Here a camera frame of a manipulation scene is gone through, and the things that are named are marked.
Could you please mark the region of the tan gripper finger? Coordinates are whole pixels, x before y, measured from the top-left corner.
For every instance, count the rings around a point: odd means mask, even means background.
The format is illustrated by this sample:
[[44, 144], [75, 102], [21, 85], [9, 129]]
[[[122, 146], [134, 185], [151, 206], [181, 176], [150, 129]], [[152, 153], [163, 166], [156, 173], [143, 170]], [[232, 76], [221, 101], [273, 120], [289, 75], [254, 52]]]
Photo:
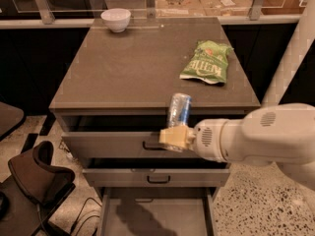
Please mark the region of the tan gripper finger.
[[189, 149], [195, 139], [194, 130], [186, 125], [166, 128], [159, 133], [159, 142], [168, 150]]

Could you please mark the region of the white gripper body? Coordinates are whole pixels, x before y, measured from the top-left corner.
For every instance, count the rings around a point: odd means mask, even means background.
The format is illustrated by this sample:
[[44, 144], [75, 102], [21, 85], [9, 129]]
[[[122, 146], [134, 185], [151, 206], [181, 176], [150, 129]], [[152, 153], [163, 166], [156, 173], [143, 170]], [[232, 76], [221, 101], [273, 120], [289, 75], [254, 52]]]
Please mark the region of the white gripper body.
[[195, 140], [192, 149], [200, 157], [216, 162], [225, 162], [221, 151], [221, 133], [227, 119], [206, 119], [194, 128]]

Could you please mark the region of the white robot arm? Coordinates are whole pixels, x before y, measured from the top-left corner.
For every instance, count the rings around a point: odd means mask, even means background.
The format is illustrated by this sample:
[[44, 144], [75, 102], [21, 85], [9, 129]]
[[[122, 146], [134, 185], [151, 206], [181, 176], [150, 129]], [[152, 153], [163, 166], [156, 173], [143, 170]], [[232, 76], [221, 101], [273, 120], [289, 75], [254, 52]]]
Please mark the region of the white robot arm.
[[315, 190], [315, 107], [290, 103], [257, 109], [242, 119], [205, 119], [160, 131], [168, 150], [190, 149], [216, 162], [265, 166]]

